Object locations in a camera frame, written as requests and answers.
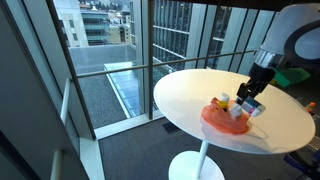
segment table base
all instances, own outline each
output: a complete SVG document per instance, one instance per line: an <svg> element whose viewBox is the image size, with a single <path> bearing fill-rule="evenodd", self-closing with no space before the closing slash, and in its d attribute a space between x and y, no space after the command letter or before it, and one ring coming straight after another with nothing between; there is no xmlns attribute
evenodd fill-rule
<svg viewBox="0 0 320 180"><path fill-rule="evenodd" d="M171 162L169 167L170 180L193 180L197 179L196 169L200 159L200 153L195 151L185 151L178 154ZM210 159L205 157L204 164L200 173L201 180L215 179L224 180L224 176L218 165Z"/></svg>

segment small object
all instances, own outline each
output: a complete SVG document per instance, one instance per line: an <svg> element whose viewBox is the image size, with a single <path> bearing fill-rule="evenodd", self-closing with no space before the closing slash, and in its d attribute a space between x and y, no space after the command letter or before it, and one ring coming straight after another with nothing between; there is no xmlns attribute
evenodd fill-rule
<svg viewBox="0 0 320 180"><path fill-rule="evenodd" d="M221 93L220 99L218 101L218 105L225 111L227 112L228 110L228 103L230 100L230 96L226 93Z"/></svg>
<svg viewBox="0 0 320 180"><path fill-rule="evenodd" d="M307 106L306 106L306 110L311 114L314 115L313 113L313 109L316 106L315 102L310 102Z"/></svg>
<svg viewBox="0 0 320 180"><path fill-rule="evenodd" d="M246 98L246 100L241 105L241 108L253 117L258 116L266 110L266 107L264 105L262 105L250 96Z"/></svg>
<svg viewBox="0 0 320 180"><path fill-rule="evenodd" d="M242 115L241 106L237 103L232 104L232 106L229 108L229 114L233 120L237 121Z"/></svg>

